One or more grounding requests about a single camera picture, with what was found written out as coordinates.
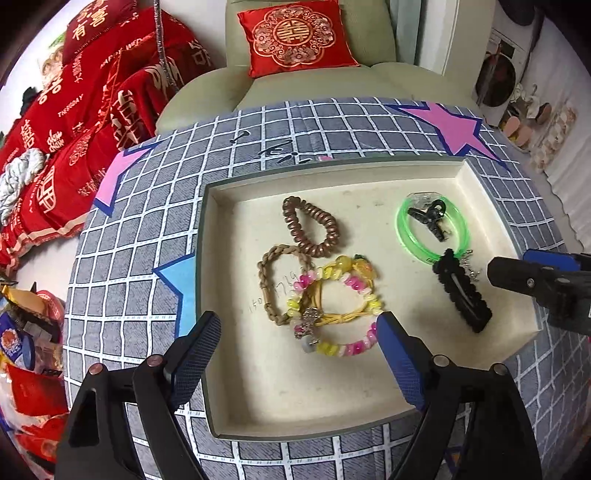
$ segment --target cardboard tray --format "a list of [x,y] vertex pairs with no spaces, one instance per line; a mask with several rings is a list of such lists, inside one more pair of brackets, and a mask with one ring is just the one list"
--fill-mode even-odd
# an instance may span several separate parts
[[[488,369],[525,345],[538,331],[531,299],[492,287],[486,266],[495,256],[517,258],[507,227],[476,174],[462,159],[360,158],[261,172],[208,185],[197,245],[197,315],[213,310],[222,340],[203,379],[212,435],[232,440],[288,440],[327,436],[383,423],[410,410],[380,351],[353,357],[304,353],[289,326],[271,322],[263,308],[256,264],[273,245],[293,244],[282,216],[285,197],[297,195],[330,212],[342,234],[339,254],[368,257],[378,273],[376,293],[411,335],[433,354],[458,365]],[[468,224],[473,268],[483,270],[477,288],[493,312],[474,334],[460,317],[430,266],[400,244],[394,228],[403,199],[414,192],[449,198]],[[316,242],[325,232],[299,214]],[[440,244],[416,222],[417,236],[432,250]],[[290,284],[299,274],[292,255],[272,264],[275,305],[284,312]],[[349,312],[359,297],[327,281],[323,307]],[[323,327],[323,338],[347,343],[363,338],[375,317]]]

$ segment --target brown coil hair tie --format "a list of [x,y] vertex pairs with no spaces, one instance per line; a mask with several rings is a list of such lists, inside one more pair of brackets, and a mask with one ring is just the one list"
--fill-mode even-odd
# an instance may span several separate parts
[[271,248],[265,255],[262,256],[262,260],[256,265],[259,271],[259,286],[262,290],[263,301],[265,302],[265,311],[269,317],[269,320],[275,322],[277,325],[285,325],[290,322],[290,318],[286,313],[278,314],[272,305],[271,291],[272,282],[269,284],[269,275],[267,273],[267,265],[276,258],[283,254],[295,255],[300,261],[301,272],[305,274],[308,270],[314,268],[310,261],[310,257],[300,251],[295,245],[276,245]]
[[[298,220],[296,209],[302,210],[326,228],[326,238],[321,244],[313,244],[308,239]],[[291,231],[291,236],[305,254],[314,258],[328,257],[331,250],[339,244],[340,232],[335,217],[319,209],[316,205],[312,205],[299,197],[287,197],[283,200],[283,216],[287,228]]]

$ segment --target plaid tablecloth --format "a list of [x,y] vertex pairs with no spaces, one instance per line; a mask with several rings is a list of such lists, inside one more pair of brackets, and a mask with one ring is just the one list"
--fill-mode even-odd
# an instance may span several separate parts
[[[400,105],[410,109],[395,107]],[[531,179],[511,160],[511,147],[501,136],[470,120],[470,111],[450,106],[445,110],[453,117],[450,121],[462,120],[458,129],[474,125],[475,140],[452,138],[454,133],[441,123],[445,112],[426,122],[419,118],[425,109],[426,104],[377,98],[284,102],[220,116],[140,146],[153,148],[146,148],[121,175],[110,216],[92,209],[80,235],[64,332],[70,403],[89,365],[136,365],[147,355],[163,353],[173,341],[178,297],[154,269],[194,252],[204,187],[212,181],[314,163],[325,156],[338,161],[456,154],[466,157],[478,174],[519,251],[565,251],[555,221]],[[478,147],[481,141],[485,148]],[[586,338],[549,327],[544,312],[537,308],[537,313],[541,332],[506,364],[534,426],[547,473],[562,464],[585,421],[591,368]],[[137,408],[129,406],[128,413],[145,473],[159,478]],[[451,445],[461,444],[468,415],[468,408],[460,409]],[[199,388],[177,418],[212,479],[360,480],[392,472],[419,415],[335,437],[228,442],[209,434]],[[451,478],[445,465],[440,478]]]

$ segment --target screw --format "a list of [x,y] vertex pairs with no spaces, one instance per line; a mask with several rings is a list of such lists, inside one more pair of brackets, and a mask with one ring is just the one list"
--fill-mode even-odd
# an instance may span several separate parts
[[492,369],[495,371],[497,375],[506,375],[507,373],[509,373],[509,370],[507,370],[507,367],[503,364],[495,364],[495,366],[492,367]]
[[162,360],[164,360],[162,355],[150,355],[146,360],[146,363],[149,367],[157,367],[162,363]]
[[103,364],[92,364],[88,369],[88,373],[90,375],[98,375],[103,371],[104,367]]
[[449,365],[449,358],[445,355],[435,355],[433,357],[433,363],[438,367],[447,367]]

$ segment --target red blanket with white text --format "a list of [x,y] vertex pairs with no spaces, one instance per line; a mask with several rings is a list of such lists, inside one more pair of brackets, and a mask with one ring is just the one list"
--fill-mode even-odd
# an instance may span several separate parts
[[[212,70],[191,31],[163,12],[165,51],[177,84]],[[0,235],[7,274],[31,245],[82,228],[96,189],[115,155],[155,135],[173,94],[158,62],[153,9],[110,29],[88,45],[15,122],[0,166],[37,147],[51,154],[21,192]]]

